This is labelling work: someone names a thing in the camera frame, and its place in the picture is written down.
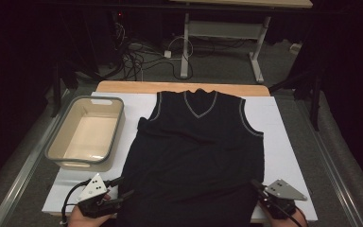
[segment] black sweater vest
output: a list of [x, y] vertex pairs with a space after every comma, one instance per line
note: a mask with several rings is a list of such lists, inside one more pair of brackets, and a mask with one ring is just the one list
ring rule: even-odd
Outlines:
[[160, 92], [141, 118], [119, 194], [134, 190], [118, 227], [246, 227], [264, 180], [263, 133], [245, 99], [198, 89]]

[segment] gray floor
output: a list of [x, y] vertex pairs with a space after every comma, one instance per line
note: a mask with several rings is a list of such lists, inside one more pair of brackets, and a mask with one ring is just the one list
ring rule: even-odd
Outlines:
[[[199, 45], [195, 46], [195, 54], [212, 53], [200, 51]], [[287, 76], [296, 57], [288, 52], [290, 45], [283, 42], [263, 47], [259, 62], [267, 87]], [[194, 74], [185, 82], [255, 84], [251, 66], [247, 62], [247, 53], [253, 46], [253, 43], [247, 42], [243, 47], [217, 51], [205, 58], [193, 55], [190, 62]], [[155, 57], [145, 57], [146, 61], [149, 59]], [[178, 73], [178, 61], [172, 62]], [[143, 70], [143, 75], [140, 73], [138, 79], [179, 81], [172, 76], [171, 71], [169, 64], [161, 64]], [[73, 95], [89, 95], [95, 87], [96, 83], [80, 82]], [[319, 217], [319, 221], [310, 226], [363, 226], [363, 174], [340, 135], [325, 97], [322, 96], [320, 100], [320, 131], [313, 131], [308, 122], [307, 101], [294, 100], [289, 90], [278, 91], [273, 95]], [[43, 155], [31, 157], [37, 160], [38, 166], [29, 169], [26, 188], [20, 188], [17, 197], [8, 194], [19, 171], [27, 164], [27, 158], [30, 159], [29, 154], [38, 154], [41, 150], [38, 144], [53, 120], [51, 113], [52, 105], [49, 104], [0, 172], [0, 205], [6, 196], [18, 199], [9, 201], [16, 206], [7, 210], [7, 218], [0, 218], [2, 225], [59, 226], [60, 218], [41, 212], [59, 170]]]

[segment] gray trim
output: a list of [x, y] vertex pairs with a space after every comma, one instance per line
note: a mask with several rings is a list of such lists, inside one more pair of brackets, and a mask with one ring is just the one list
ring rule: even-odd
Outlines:
[[241, 122], [242, 122], [244, 128], [246, 128], [246, 130], [249, 133], [251, 133], [252, 135], [259, 136], [259, 137], [264, 137], [264, 134], [259, 134], [259, 133], [257, 133], [257, 131], [254, 131], [251, 126], [246, 125], [246, 121], [244, 120], [244, 119], [246, 119], [246, 115], [242, 111], [243, 110], [243, 102], [244, 102], [244, 99], [241, 98], [240, 105], [238, 105], [238, 112], [240, 113], [240, 119], [241, 119]]
[[297, 106], [299, 107], [302, 118], [308, 126], [308, 129], [312, 132], [312, 135], [314, 136], [314, 139], [320, 151], [320, 159], [323, 163], [323, 166], [325, 167], [325, 171], [332, 183], [332, 186], [336, 191], [337, 197], [340, 200], [341, 206], [346, 213], [349, 222], [352, 226], [363, 226], [363, 218], [359, 214], [354, 204], [353, 196], [350, 193], [345, 182], [343, 182], [337, 170], [337, 167], [332, 157], [330, 156], [328, 148], [324, 145], [322, 138], [320, 137], [320, 133], [314, 130], [308, 118], [308, 110], [306, 109], [305, 104], [302, 101], [298, 101]]
[[162, 106], [162, 93], [159, 93], [159, 100], [158, 100], [158, 112], [156, 116], [149, 121], [154, 121], [159, 117], [159, 114], [161, 113], [161, 106]]
[[212, 102], [212, 105], [211, 107], [204, 113], [198, 115], [194, 112], [193, 108], [191, 108], [190, 104], [188, 103], [188, 100], [187, 100], [187, 91], [184, 91], [183, 92], [184, 94], [184, 102], [185, 104], [187, 105], [188, 109], [190, 109], [190, 112], [196, 117], [196, 118], [201, 118], [203, 116], [205, 116], [207, 113], [209, 113], [215, 106], [215, 103], [216, 103], [216, 100], [217, 100], [217, 92], [215, 92], [215, 97], [214, 97], [214, 101]]

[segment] floor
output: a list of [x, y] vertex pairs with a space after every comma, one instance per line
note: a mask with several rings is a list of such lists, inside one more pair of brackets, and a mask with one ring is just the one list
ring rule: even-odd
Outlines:
[[[238, 48], [230, 44], [226, 49], [204, 41], [197, 41], [197, 45], [194, 45], [195, 55], [190, 58], [193, 77], [183, 82], [255, 84], [247, 57], [248, 51], [254, 47], [253, 42], [246, 41]], [[208, 49], [213, 46], [219, 49]], [[296, 57], [289, 52], [290, 46], [289, 42], [263, 46], [259, 62], [265, 79], [264, 85], [267, 87], [286, 78]], [[135, 76], [131, 73], [133, 77], [130, 79], [181, 81], [177, 76], [180, 70], [179, 61], [156, 64], [158, 61], [154, 60], [162, 53], [158, 53], [157, 49], [145, 48], [145, 51], [154, 54], [140, 53], [144, 56], [144, 67], [137, 70]], [[112, 79], [121, 79], [124, 76], [125, 74], [119, 74]], [[96, 88], [96, 82], [86, 82], [83, 78], [85, 75], [79, 73], [79, 86], [69, 96], [89, 95]], [[290, 143], [319, 216], [319, 220], [310, 226], [363, 226], [363, 175], [360, 170], [353, 175], [358, 166], [341, 138], [324, 96], [320, 101], [320, 131], [314, 131], [308, 121], [307, 101], [295, 100], [290, 90], [277, 91], [272, 95], [277, 101]], [[50, 103], [13, 153], [10, 162], [0, 172], [0, 226], [59, 225], [59, 217], [41, 212], [59, 169], [41, 155], [42, 148], [39, 147], [55, 121], [50, 116], [52, 110], [53, 105]], [[19, 181], [25, 181], [23, 185], [26, 187], [16, 183], [16, 177]], [[352, 183], [352, 178], [361, 186]]]

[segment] cable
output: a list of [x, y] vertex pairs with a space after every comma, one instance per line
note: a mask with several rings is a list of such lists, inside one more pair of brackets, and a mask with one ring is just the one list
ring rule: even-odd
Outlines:
[[182, 36], [180, 36], [180, 37], [177, 37], [177, 38], [175, 38], [175, 39], [173, 39], [171, 42], [170, 42], [170, 44], [169, 44], [169, 46], [167, 47], [167, 50], [168, 51], [170, 51], [170, 45], [172, 45], [173, 44], [173, 42], [175, 42], [175, 41], [177, 41], [177, 40], [179, 40], [179, 39], [183, 39], [183, 40], [186, 40], [190, 45], [191, 45], [191, 53], [187, 56], [187, 57], [191, 57], [192, 55], [193, 55], [193, 50], [194, 50], [194, 47], [193, 47], [193, 44], [191, 44], [191, 42], [188, 40], [188, 39], [185, 39], [184, 37], [182, 37]]
[[81, 186], [85, 186], [87, 185], [89, 182], [91, 181], [91, 179], [87, 180], [87, 181], [84, 181], [84, 182], [81, 182], [81, 183], [78, 183], [76, 184], [70, 191], [69, 193], [67, 194], [66, 196], [66, 199], [64, 200], [64, 203], [63, 203], [63, 207], [61, 208], [61, 222], [60, 222], [60, 225], [66, 227], [67, 226], [67, 216], [66, 216], [66, 207], [68, 205], [73, 205], [73, 204], [68, 204], [67, 202], [69, 201], [69, 198], [70, 196], [72, 195], [72, 193], [78, 189], [79, 187]]
[[282, 207], [280, 207], [278, 204], [276, 204], [275, 202], [273, 202], [272, 200], [268, 200], [268, 202], [273, 205], [274, 207], [276, 207], [279, 211], [281, 211], [284, 215], [286, 215], [288, 218], [290, 218], [298, 227], [302, 227], [301, 224], [292, 216], [290, 216]]

